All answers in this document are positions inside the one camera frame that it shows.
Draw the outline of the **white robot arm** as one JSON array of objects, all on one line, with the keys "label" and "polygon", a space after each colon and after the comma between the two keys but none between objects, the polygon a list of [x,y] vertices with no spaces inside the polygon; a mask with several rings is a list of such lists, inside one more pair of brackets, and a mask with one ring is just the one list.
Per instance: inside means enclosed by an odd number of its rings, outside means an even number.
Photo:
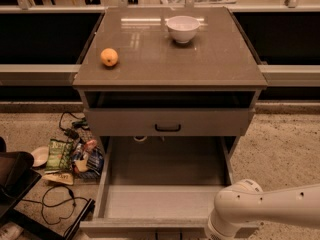
[{"label": "white robot arm", "polygon": [[233,240],[246,224],[266,220],[320,228],[320,185],[264,192],[250,179],[221,189],[214,197],[205,233],[210,240]]}]

